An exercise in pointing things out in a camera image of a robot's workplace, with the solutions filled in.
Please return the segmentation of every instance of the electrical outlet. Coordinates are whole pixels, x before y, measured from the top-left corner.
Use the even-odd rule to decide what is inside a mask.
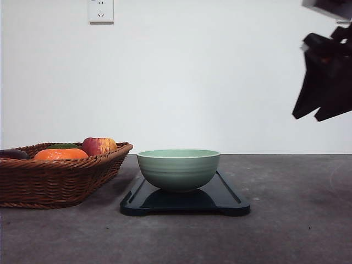
[[[88,0],[90,23],[114,23],[114,0]]]

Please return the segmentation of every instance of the table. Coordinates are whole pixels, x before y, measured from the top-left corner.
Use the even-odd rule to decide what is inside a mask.
[[[352,263],[352,155],[222,155],[219,168],[250,214],[125,216],[141,177],[128,155],[78,206],[0,209],[1,263]]]

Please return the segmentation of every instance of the black tray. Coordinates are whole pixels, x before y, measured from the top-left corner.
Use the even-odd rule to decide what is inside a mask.
[[[250,205],[217,171],[203,187],[182,193],[163,191],[141,177],[120,203],[120,211],[128,216],[174,212],[220,212],[226,216],[243,216],[250,212]]]

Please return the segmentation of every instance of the bowl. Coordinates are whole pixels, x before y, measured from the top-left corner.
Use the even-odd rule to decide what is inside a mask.
[[[220,153],[212,150],[152,150],[137,154],[144,178],[165,191],[192,191],[215,175]]]

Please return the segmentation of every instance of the brown wicker basket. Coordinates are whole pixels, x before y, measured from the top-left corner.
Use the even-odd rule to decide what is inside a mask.
[[[18,147],[30,158],[54,143]],[[112,179],[133,146],[117,143],[117,150],[84,159],[43,161],[0,159],[0,207],[62,208],[83,202]]]

